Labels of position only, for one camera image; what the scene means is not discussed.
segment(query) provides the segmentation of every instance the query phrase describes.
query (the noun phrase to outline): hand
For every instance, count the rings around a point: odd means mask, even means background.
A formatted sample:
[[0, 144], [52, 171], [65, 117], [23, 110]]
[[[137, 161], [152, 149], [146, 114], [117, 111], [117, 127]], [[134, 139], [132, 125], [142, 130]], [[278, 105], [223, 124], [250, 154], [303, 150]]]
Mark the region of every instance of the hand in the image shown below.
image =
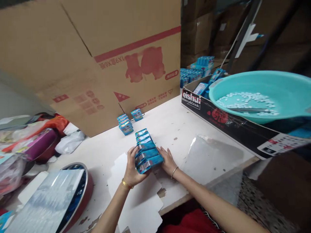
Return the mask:
[[147, 178], [149, 175], [149, 171], [147, 171], [144, 174], [139, 174], [138, 171], [135, 168], [135, 155], [138, 150], [138, 147], [132, 147], [127, 152], [127, 165], [126, 170], [124, 174], [124, 182], [126, 182], [129, 186], [133, 187], [140, 182], [142, 182], [144, 179]]
[[171, 176], [173, 174], [173, 171], [177, 168], [176, 163], [173, 160], [171, 151], [169, 150], [169, 148], [166, 150], [164, 150], [163, 147], [161, 148], [156, 148], [158, 150], [158, 152], [162, 155], [164, 162], [162, 163], [162, 168], [166, 171], [166, 173]]

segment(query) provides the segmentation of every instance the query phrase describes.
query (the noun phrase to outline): woman's right hand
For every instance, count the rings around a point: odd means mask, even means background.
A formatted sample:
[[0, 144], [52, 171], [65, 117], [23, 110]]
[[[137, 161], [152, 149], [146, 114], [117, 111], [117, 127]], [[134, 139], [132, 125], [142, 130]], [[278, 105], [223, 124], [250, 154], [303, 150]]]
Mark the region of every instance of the woman's right hand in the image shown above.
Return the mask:
[[160, 155], [162, 155], [164, 162], [162, 163], [162, 168], [166, 171], [166, 173], [171, 176], [174, 172], [174, 170], [177, 168], [176, 163], [173, 160], [171, 151], [169, 150], [169, 148], [166, 150], [164, 150], [163, 147], [161, 148], [156, 148], [158, 150], [158, 152], [160, 153]]

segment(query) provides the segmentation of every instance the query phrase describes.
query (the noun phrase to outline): printed bear image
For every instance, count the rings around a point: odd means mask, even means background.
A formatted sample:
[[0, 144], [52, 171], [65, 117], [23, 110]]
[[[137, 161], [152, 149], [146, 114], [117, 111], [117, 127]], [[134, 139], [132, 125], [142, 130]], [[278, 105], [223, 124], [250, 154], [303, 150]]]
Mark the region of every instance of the printed bear image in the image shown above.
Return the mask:
[[163, 54], [161, 47], [149, 47], [143, 51], [141, 62], [142, 72], [144, 74], [153, 74], [155, 80], [161, 78], [165, 74], [164, 64], [162, 62]]
[[125, 60], [128, 68], [125, 77], [130, 78], [131, 83], [139, 83], [143, 79], [143, 72], [139, 66], [138, 54], [126, 55]]

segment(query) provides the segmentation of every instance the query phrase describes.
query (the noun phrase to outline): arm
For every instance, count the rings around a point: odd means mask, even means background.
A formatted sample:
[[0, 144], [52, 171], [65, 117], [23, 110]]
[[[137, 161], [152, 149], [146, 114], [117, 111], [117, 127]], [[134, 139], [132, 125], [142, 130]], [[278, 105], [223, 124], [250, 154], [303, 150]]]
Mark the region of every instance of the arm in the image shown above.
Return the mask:
[[[164, 158], [163, 169], [172, 175], [177, 167], [169, 149], [167, 152], [161, 147], [157, 150]], [[245, 213], [208, 191], [203, 185], [185, 174], [182, 170], [176, 169], [173, 177], [179, 181], [191, 195], [203, 206], [206, 211], [216, 220], [217, 223], [228, 233], [267, 233], [267, 231]]]
[[125, 200], [131, 187], [142, 182], [149, 173], [139, 174], [135, 168], [135, 155], [138, 147], [132, 147], [127, 152], [127, 165], [124, 174], [124, 182], [121, 182], [107, 209], [100, 217], [92, 233], [114, 233], [122, 212]]

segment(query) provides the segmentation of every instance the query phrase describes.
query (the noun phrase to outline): white work surface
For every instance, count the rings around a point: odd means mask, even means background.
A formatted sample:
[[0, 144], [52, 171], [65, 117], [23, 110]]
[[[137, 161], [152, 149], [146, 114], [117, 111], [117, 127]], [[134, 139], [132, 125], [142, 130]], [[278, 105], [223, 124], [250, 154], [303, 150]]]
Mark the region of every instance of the white work surface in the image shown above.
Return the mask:
[[[217, 142], [215, 145], [218, 145], [217, 151], [221, 156], [211, 157], [213, 159], [211, 162], [218, 169], [213, 169], [210, 175], [203, 178], [204, 184], [211, 184], [220, 177], [232, 174], [237, 168], [243, 168], [258, 160], [249, 150], [185, 108], [181, 104], [181, 96], [146, 112], [142, 120], [132, 123], [134, 132], [131, 134], [124, 136], [118, 127], [114, 127], [93, 138], [87, 138], [72, 154], [62, 155], [55, 163], [50, 164], [49, 171], [61, 169], [73, 162], [82, 162], [94, 180], [92, 198], [69, 233], [91, 232], [111, 200], [107, 179], [111, 176], [110, 169], [114, 161], [136, 145], [135, 132], [144, 128], [148, 129], [157, 146], [171, 150], [176, 164], [181, 168], [185, 165], [191, 143], [197, 135], [203, 135]], [[240, 153], [238, 157], [234, 157], [238, 158], [236, 160], [232, 159], [232, 148]], [[158, 193], [164, 204], [160, 211], [161, 215], [191, 198], [188, 192], [178, 182], [171, 181], [161, 168], [155, 171], [155, 174], [162, 184], [162, 190]]]

